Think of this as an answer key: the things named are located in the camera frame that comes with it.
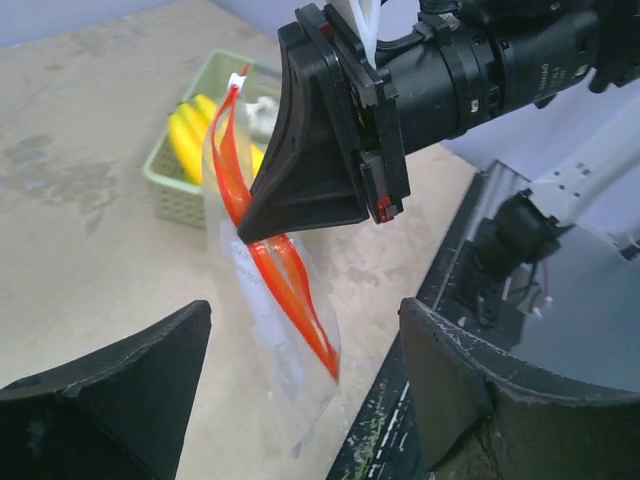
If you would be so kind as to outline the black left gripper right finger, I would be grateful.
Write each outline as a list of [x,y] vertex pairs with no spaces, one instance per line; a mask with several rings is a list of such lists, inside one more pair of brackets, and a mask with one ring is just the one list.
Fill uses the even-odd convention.
[[638,394],[534,366],[416,298],[401,302],[399,334],[437,478],[638,478]]

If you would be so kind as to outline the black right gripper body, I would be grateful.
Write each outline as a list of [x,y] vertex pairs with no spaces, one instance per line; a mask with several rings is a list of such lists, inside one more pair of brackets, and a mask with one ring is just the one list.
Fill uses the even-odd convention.
[[635,1],[424,1],[412,30],[372,50],[336,6],[303,7],[339,63],[355,109],[353,154],[369,212],[384,223],[410,193],[406,158],[591,75],[591,90],[639,75]]

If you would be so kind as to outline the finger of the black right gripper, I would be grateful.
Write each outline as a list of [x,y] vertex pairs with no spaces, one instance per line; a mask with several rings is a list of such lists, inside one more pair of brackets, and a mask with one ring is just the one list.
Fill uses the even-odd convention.
[[280,107],[238,228],[245,243],[369,217],[353,158],[355,109],[334,52],[318,29],[288,24],[278,37]]

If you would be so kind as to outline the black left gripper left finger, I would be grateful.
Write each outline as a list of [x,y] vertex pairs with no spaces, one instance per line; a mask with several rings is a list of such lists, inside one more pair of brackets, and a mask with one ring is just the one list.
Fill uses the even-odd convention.
[[4,479],[173,479],[211,331],[193,301],[1,390]]

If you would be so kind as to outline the yellow banana bunch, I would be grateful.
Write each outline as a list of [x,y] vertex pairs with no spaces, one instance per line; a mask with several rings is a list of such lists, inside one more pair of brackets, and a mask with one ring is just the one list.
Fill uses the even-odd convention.
[[202,185],[202,147],[218,105],[208,96],[198,93],[180,103],[168,117],[167,132],[170,145],[187,181]]

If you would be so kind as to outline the white garlic bulb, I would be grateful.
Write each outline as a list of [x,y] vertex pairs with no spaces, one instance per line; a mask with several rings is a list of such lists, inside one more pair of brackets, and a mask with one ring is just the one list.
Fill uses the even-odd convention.
[[278,102],[272,97],[261,96],[255,102],[247,103],[245,112],[251,137],[258,143],[268,143],[278,117]]

